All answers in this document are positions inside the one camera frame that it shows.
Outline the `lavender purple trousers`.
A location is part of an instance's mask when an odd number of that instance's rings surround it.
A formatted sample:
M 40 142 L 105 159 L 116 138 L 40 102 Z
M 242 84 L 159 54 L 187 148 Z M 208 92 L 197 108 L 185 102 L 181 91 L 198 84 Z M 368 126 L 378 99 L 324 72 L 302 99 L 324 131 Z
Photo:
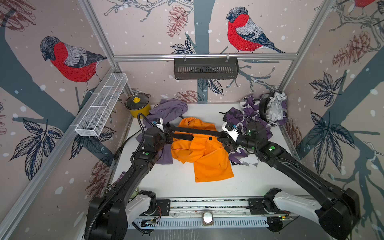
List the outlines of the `lavender purple trousers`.
M 188 110 L 188 105 L 177 99 L 162 99 L 157 107 L 154 107 L 149 111 L 147 119 L 152 121 L 154 119 L 163 119 L 163 123 L 168 125 L 171 121 L 181 117 Z M 171 145 L 165 145 L 163 154 L 160 156 L 157 164 L 160 165 L 172 165 L 173 157 L 171 154 Z

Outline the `orange trousers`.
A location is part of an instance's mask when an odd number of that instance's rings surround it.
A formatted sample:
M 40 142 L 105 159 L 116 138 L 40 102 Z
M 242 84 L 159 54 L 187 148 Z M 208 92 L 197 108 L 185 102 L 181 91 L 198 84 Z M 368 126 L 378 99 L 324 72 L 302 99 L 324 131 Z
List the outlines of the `orange trousers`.
M 217 137 L 194 134 L 192 141 L 174 139 L 172 157 L 183 164 L 193 163 L 195 182 L 215 182 L 234 177 L 229 153 Z

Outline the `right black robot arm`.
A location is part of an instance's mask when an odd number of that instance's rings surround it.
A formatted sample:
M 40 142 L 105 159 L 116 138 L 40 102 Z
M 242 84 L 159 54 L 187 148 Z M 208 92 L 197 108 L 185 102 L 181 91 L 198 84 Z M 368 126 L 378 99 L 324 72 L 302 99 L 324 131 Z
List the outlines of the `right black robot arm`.
M 245 131 L 224 123 L 221 141 L 231 153 L 243 147 L 261 162 L 280 171 L 307 191 L 312 200 L 272 188 L 263 200 L 268 213 L 287 211 L 319 224 L 336 240 L 346 240 L 361 218 L 360 199 L 352 189 L 343 190 L 317 176 L 277 143 L 267 138 L 259 122 L 251 122 Z

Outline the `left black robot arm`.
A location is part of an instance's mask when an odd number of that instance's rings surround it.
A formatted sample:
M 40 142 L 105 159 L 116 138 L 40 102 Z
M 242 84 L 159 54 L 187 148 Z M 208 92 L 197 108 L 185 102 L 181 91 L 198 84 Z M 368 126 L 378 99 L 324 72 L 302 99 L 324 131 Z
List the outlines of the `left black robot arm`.
M 126 207 L 134 190 L 159 159 L 159 152 L 172 143 L 172 131 L 152 125 L 143 114 L 138 114 L 142 139 L 133 152 L 126 174 L 106 195 L 94 198 L 87 215 L 86 240 L 123 240 L 129 220 Z

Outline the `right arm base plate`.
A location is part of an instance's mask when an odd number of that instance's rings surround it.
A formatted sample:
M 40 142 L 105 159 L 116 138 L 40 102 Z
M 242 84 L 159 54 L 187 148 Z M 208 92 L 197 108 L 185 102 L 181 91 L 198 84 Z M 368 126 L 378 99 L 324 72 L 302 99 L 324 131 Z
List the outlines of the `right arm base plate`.
M 276 207 L 267 209 L 264 204 L 263 198 L 250 198 L 248 199 L 248 206 L 246 207 L 251 213 L 251 215 L 279 215 L 279 216 L 288 216 L 290 212 L 281 211 Z

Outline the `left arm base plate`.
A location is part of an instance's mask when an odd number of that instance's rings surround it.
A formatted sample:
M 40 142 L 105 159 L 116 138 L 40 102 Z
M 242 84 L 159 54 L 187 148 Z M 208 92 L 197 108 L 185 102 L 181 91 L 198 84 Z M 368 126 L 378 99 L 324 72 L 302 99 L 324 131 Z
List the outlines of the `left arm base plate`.
M 171 210 L 171 200 L 158 199 L 156 200 L 156 206 L 153 210 L 148 210 L 142 213 L 140 216 L 169 216 Z

